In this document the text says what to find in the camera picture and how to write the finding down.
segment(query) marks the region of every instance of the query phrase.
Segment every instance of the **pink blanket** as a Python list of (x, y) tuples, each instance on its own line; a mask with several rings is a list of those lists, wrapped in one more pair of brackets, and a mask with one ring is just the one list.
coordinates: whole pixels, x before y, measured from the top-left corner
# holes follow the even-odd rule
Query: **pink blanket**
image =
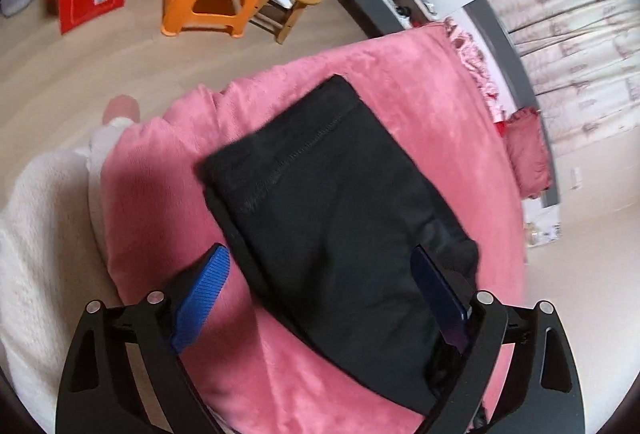
[[(520, 304), (518, 190), (478, 87), (439, 24), (276, 66), (223, 93), (200, 86), (163, 118), (129, 127), (102, 171), (108, 268), (125, 303), (225, 243), (205, 206), (197, 163), (331, 74), (347, 78), (478, 242), (479, 287)], [(252, 301), (234, 263), (198, 341), (181, 358), (204, 401), (243, 434), (410, 434), (422, 419), (297, 340)], [(505, 363), (485, 396), (489, 409)]]

